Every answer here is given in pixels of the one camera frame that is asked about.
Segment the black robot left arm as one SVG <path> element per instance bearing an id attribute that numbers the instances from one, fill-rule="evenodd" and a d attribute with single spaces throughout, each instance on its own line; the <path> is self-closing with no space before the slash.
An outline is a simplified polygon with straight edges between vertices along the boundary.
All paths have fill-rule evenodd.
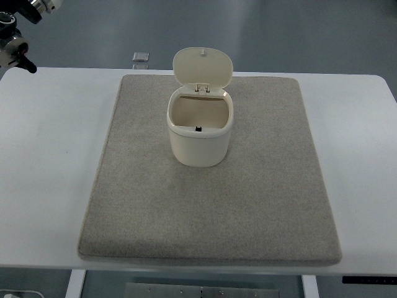
<path id="1" fill-rule="evenodd" d="M 62 0 L 1 0 L 1 67 L 21 68 L 29 73 L 37 71 L 36 65 L 26 54 L 29 42 L 17 28 L 16 14 L 20 14 L 33 24 L 42 20 L 43 14 L 52 14 L 57 11 Z"/>

